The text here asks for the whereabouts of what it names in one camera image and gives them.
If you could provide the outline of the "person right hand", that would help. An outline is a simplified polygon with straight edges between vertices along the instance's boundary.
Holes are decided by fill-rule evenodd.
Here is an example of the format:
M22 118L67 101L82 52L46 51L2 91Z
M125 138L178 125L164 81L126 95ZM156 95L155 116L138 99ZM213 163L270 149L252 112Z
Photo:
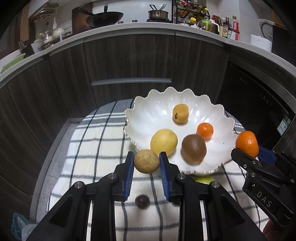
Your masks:
M276 225L272 220L269 220L263 229L263 234L268 241L278 240L278 231Z

